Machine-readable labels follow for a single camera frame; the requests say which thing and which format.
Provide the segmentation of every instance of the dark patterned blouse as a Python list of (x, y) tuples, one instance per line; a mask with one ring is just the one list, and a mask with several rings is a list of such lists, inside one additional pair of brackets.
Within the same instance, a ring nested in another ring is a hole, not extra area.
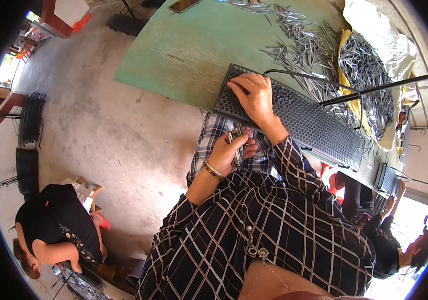
[(184, 195), (163, 220), (139, 279), (137, 299), (237, 299), (256, 255), (333, 296), (363, 295), (375, 255), (344, 219), (334, 195), (288, 137), (268, 155), (283, 180), (233, 173), (200, 206)]

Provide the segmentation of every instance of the metal hook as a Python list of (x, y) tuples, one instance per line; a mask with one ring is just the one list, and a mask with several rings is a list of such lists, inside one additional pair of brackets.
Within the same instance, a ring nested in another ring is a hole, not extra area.
[(418, 145), (414, 145), (414, 144), (408, 144), (409, 146), (414, 146), (414, 147), (418, 147), (419, 148), (419, 150), (418, 150), (418, 152), (420, 152), (421, 151), (421, 146), (418, 146)]

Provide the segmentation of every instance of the floral embroidery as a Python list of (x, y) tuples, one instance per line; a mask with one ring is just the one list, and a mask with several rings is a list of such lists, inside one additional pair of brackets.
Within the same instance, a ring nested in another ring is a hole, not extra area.
[(73, 234), (69, 230), (69, 228), (67, 228), (64, 225), (59, 224), (59, 228), (61, 229), (62, 234), (66, 235), (66, 237), (69, 240), (69, 242), (71, 242), (71, 243), (73, 243), (74, 245), (77, 246), (77, 251), (79, 251), (80, 256), (82, 258), (86, 259), (89, 262), (97, 264), (97, 262), (94, 259), (92, 259), (93, 255), (91, 254), (91, 252), (89, 252), (87, 249), (84, 248), (83, 241), (78, 236), (76, 236), (75, 234)]

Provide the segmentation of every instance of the concrete floor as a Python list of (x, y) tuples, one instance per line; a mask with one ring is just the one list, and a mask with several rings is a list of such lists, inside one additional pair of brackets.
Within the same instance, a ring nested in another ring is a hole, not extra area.
[(68, 39), (40, 45), (13, 90), (47, 94), (40, 186), (83, 176), (112, 225), (111, 253), (143, 257), (186, 191), (203, 116), (196, 107), (113, 81), (135, 37), (105, 26), (122, 3), (97, 6)]

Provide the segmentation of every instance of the metal rod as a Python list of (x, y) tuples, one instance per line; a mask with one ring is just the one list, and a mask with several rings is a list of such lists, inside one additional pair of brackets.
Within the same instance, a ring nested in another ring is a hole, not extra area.
[(354, 94), (356, 97), (359, 97), (361, 94), (360, 91), (353, 89), (352, 87), (346, 86), (346, 85), (342, 85), (340, 83), (337, 83), (335, 81), (330, 81), (330, 80), (325, 80), (316, 76), (311, 76), (311, 75), (305, 75), (305, 74), (301, 74), (301, 73), (296, 73), (296, 72), (290, 72), (290, 71), (285, 71), (283, 69), (269, 69), (267, 71), (264, 72), (264, 75), (267, 75), (268, 73), (283, 73), (283, 74), (289, 74), (289, 75), (295, 75), (295, 76), (301, 76), (301, 77), (306, 77), (306, 78), (310, 78), (310, 79), (314, 79), (316, 81), (320, 81), (320, 82), (324, 82), (326, 84), (330, 84), (336, 87), (342, 87), (345, 88), (346, 90), (349, 90), (351, 92), (354, 92), (356, 94)]
[(342, 96), (339, 98), (335, 98), (335, 99), (331, 99), (331, 100), (327, 100), (327, 101), (322, 101), (319, 104), (321, 106), (326, 106), (326, 105), (333, 105), (333, 104), (342, 103), (342, 102), (349, 102), (349, 101), (358, 99), (359, 96), (361, 96), (361, 95), (367, 95), (367, 94), (371, 94), (371, 93), (374, 93), (377, 91), (385, 90), (385, 89), (388, 89), (391, 87), (403, 86), (403, 85), (407, 85), (407, 84), (410, 84), (413, 82), (420, 82), (420, 81), (425, 81), (425, 80), (428, 80), (428, 74), (423, 75), (423, 76), (417, 76), (417, 77), (401, 80), (401, 81), (392, 82), (392, 83), (385, 84), (385, 85), (382, 85), (379, 87), (369, 88), (367, 90), (361, 91), (360, 94), (349, 94), (349, 95), (345, 95), (345, 96)]
[(126, 0), (122, 0), (122, 3), (124, 3), (124, 6), (127, 8), (127, 11), (129, 12), (129, 14), (136, 19), (136, 16), (134, 15), (133, 11), (131, 10), (131, 8), (129, 7), (129, 5), (127, 4)]

